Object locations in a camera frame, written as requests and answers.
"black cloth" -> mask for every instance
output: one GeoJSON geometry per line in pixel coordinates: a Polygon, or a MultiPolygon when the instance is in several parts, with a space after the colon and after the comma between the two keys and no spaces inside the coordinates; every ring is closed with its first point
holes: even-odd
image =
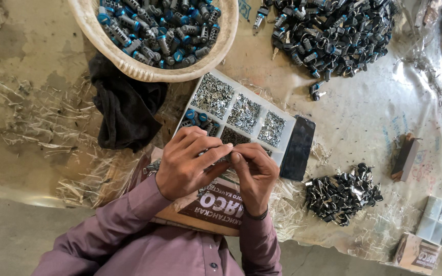
{"type": "Polygon", "coordinates": [[[168,84],[129,78],[102,53],[97,53],[88,67],[97,89],[93,103],[103,114],[98,145],[136,152],[149,144],[162,127],[153,115],[164,102],[168,84]]]}

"purple shirt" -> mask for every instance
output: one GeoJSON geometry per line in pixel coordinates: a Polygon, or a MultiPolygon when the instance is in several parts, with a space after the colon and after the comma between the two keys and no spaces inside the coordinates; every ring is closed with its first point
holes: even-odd
{"type": "MultiPolygon", "coordinates": [[[[149,223],[171,203],[151,175],[59,236],[32,275],[243,275],[222,235],[149,223]]],[[[245,274],[282,275],[270,216],[240,227],[245,274]]]]}

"shirt sleeve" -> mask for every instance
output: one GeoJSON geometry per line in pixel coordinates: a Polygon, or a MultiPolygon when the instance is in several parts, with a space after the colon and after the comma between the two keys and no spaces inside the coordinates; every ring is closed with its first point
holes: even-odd
{"type": "Polygon", "coordinates": [[[54,242],[32,275],[93,275],[121,242],[137,233],[172,201],[163,197],[155,174],[120,198],[96,210],[54,242]]]}
{"type": "Polygon", "coordinates": [[[246,276],[282,275],[278,238],[269,214],[261,221],[243,215],[240,251],[246,276]]]}

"bracelet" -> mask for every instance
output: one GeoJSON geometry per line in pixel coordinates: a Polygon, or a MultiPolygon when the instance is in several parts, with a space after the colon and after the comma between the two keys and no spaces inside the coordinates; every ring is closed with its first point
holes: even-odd
{"type": "Polygon", "coordinates": [[[248,216],[249,218],[251,218],[252,220],[256,220],[256,221],[261,221],[263,219],[265,219],[265,217],[267,216],[267,213],[269,212],[269,205],[267,204],[267,209],[265,210],[265,212],[263,214],[261,214],[260,216],[252,216],[250,215],[249,211],[247,211],[247,208],[245,206],[245,203],[243,204],[243,210],[246,216],[248,216]]]}

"clear plastic wrap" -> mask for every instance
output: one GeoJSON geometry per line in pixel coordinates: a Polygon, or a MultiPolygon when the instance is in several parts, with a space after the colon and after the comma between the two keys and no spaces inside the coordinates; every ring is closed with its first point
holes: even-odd
{"type": "MultiPolygon", "coordinates": [[[[95,90],[86,79],[86,63],[94,49],[81,39],[72,15],[66,15],[66,6],[35,5],[63,13],[55,18],[60,24],[22,27],[5,23],[2,27],[2,31],[8,27],[15,36],[22,35],[26,43],[21,49],[8,48],[12,56],[0,51],[0,197],[54,207],[68,205],[62,201],[66,198],[73,205],[95,206],[100,202],[100,187],[110,186],[116,194],[126,189],[104,183],[110,167],[116,166],[114,157],[126,160],[118,166],[117,179],[122,181],[130,179],[143,153],[97,146],[102,116],[91,103],[95,90]],[[52,43],[39,42],[44,37],[50,40],[49,33],[56,36],[52,43]]],[[[278,53],[271,60],[272,23],[264,21],[253,35],[260,1],[247,0],[244,6],[252,8],[243,14],[252,23],[240,18],[231,51],[217,69],[285,112],[316,123],[316,143],[305,177],[332,175],[365,162],[376,166],[374,180],[382,182],[384,201],[354,217],[350,226],[339,227],[323,223],[302,208],[302,183],[281,179],[270,207],[279,240],[336,247],[345,254],[390,261],[402,233],[415,232],[427,196],[442,198],[442,1],[403,0],[390,52],[367,72],[324,83],[321,90],[327,94],[318,102],[308,96],[308,86],[315,79],[305,70],[292,65],[285,54],[278,53]],[[407,132],[423,140],[408,181],[394,183],[390,173],[399,152],[396,141],[407,132]]],[[[17,9],[11,4],[7,9],[9,22],[35,17],[30,10],[13,13],[17,9]]],[[[271,9],[268,19],[274,16],[271,9]]],[[[167,101],[156,115],[164,127],[152,144],[163,147],[171,138],[195,84],[196,80],[170,85],[167,101]]],[[[229,177],[236,179],[232,173],[229,177]]],[[[442,252],[435,275],[442,275],[442,252]]]]}

